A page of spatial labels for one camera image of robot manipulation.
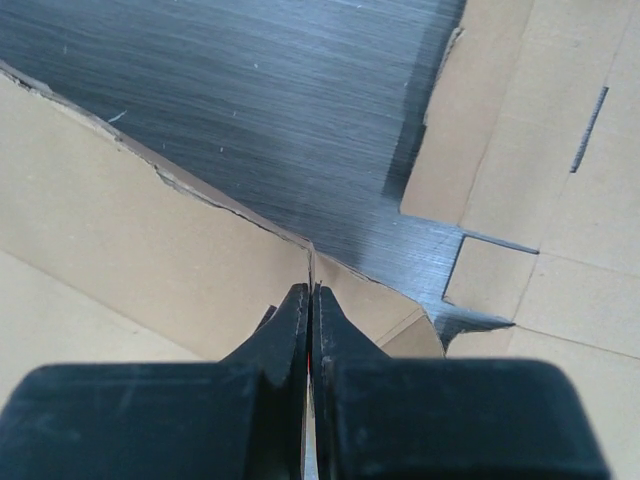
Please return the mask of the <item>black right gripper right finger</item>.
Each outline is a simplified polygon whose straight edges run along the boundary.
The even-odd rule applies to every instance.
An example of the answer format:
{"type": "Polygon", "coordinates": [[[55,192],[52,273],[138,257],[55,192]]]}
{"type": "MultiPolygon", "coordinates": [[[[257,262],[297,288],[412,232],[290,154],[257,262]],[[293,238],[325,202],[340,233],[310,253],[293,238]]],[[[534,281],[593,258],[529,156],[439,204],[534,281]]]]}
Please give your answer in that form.
{"type": "Polygon", "coordinates": [[[310,373],[323,479],[607,479],[574,386],[552,364],[384,353],[317,286],[310,373]]]}

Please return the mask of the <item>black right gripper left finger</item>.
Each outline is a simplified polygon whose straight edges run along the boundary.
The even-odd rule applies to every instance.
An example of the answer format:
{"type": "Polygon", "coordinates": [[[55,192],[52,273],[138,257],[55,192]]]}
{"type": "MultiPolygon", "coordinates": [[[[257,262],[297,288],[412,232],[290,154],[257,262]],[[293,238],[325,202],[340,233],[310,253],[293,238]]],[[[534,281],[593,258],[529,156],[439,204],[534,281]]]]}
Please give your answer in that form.
{"type": "Polygon", "coordinates": [[[218,362],[53,364],[1,414],[5,479],[300,479],[309,290],[218,362]]]}

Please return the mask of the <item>brown cardboard box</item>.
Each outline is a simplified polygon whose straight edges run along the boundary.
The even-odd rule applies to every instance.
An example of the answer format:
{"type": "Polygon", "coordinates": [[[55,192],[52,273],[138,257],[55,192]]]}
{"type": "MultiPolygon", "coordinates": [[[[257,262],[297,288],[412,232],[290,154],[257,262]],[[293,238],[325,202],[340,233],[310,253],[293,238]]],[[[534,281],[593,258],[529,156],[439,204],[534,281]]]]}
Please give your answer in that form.
{"type": "Polygon", "coordinates": [[[443,354],[416,302],[2,67],[2,411],[45,365],[221,361],[297,284],[309,290],[304,439],[317,286],[387,355],[443,354]]]}

